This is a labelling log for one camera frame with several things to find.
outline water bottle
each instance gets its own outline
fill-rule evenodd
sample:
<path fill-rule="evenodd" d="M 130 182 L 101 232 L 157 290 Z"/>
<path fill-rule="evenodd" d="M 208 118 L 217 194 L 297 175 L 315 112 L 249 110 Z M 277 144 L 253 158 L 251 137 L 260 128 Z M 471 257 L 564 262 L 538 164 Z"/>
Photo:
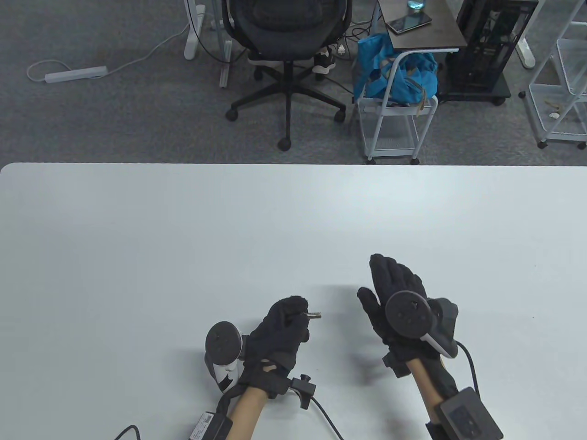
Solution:
<path fill-rule="evenodd" d="M 421 11 L 424 9 L 424 5 L 426 4 L 426 0 L 407 0 L 408 8 L 414 11 Z"/>

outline white power cord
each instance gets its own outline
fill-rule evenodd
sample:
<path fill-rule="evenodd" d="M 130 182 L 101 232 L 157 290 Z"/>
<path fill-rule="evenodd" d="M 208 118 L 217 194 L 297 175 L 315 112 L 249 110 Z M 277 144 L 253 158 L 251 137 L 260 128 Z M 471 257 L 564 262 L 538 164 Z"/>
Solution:
<path fill-rule="evenodd" d="M 139 63 L 141 61 L 145 61 L 147 58 L 149 58 L 158 48 L 160 48 L 161 46 L 163 46 L 165 43 L 167 43 L 170 40 L 173 40 L 174 38 L 177 38 L 179 36 L 181 36 L 185 31 L 187 31 L 187 29 L 190 27 L 189 24 L 185 25 L 185 28 L 183 28 L 183 30 L 181 32 L 175 33 L 173 35 L 171 35 L 168 38 L 165 38 L 165 40 L 163 40 L 162 42 L 160 42 L 157 46 L 155 46 L 154 48 L 151 49 L 151 51 L 146 54 L 145 56 L 138 58 L 136 60 L 133 60 L 129 63 L 123 64 L 120 67 L 115 68 L 114 70 L 111 70 L 110 72 L 106 73 L 105 75 L 100 75 L 100 76 L 92 76 L 89 79 L 100 79 L 100 78 L 104 78 L 105 76 L 108 75 L 112 75 L 113 73 L 119 72 L 120 70 L 124 69 L 125 67 L 131 66 L 135 63 Z M 31 76 L 31 69 L 35 66 L 38 66 L 39 64 L 45 64 L 45 63 L 57 63 L 57 64 L 61 64 L 63 67 L 65 67 L 67 70 L 73 70 L 71 67 L 69 67 L 67 64 L 65 64 L 63 61 L 59 61 L 59 60 L 43 60 L 43 61 L 37 61 L 34 64 L 31 64 L 29 67 L 27 67 L 26 69 L 26 77 L 28 79 L 30 79 L 31 81 L 34 81 L 35 83 L 43 83 L 45 82 L 44 78 L 33 78 Z"/>

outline forearm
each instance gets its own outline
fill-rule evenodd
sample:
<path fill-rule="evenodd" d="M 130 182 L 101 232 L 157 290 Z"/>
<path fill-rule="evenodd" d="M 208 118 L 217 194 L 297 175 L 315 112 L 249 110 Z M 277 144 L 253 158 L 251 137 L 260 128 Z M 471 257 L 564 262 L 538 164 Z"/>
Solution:
<path fill-rule="evenodd" d="M 424 401 L 424 405 L 426 406 L 426 411 L 428 411 L 430 421 L 435 424 L 440 423 L 440 420 L 438 420 L 438 416 L 434 412 L 434 408 L 437 405 L 440 405 L 444 401 L 444 398 L 438 393 L 438 391 L 434 387 L 434 384 L 430 379 L 430 375 L 428 374 L 428 372 L 424 368 L 424 365 L 419 359 L 408 361 L 406 364 L 410 369 L 412 376 L 416 380 L 416 384 L 418 385 L 418 389 L 420 390 L 420 395 L 422 396 L 422 400 Z"/>
<path fill-rule="evenodd" d="M 267 393 L 263 390 L 251 387 L 245 390 L 230 415 L 232 428 L 227 440 L 251 440 L 267 399 Z"/>

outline smartphone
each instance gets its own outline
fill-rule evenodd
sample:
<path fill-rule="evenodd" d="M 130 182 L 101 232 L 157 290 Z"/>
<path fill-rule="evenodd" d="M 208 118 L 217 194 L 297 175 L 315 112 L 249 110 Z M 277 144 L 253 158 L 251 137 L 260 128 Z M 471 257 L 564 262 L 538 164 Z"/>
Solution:
<path fill-rule="evenodd" d="M 401 33 L 420 28 L 430 23 L 432 23 L 432 19 L 424 12 L 416 12 L 398 18 L 397 20 L 388 21 L 385 24 L 393 33 L 400 35 Z"/>

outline blue bag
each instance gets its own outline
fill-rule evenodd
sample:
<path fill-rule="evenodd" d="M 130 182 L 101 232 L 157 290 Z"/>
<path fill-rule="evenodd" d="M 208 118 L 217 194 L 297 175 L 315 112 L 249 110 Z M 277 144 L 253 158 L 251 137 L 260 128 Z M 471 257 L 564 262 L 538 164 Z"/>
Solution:
<path fill-rule="evenodd" d="M 353 68 L 355 99 L 365 88 L 365 97 L 382 99 L 392 64 L 400 54 L 393 49 L 389 34 L 376 33 L 359 41 Z M 390 100 L 400 104 L 423 104 L 438 91 L 438 63 L 431 53 L 406 56 L 396 71 Z"/>

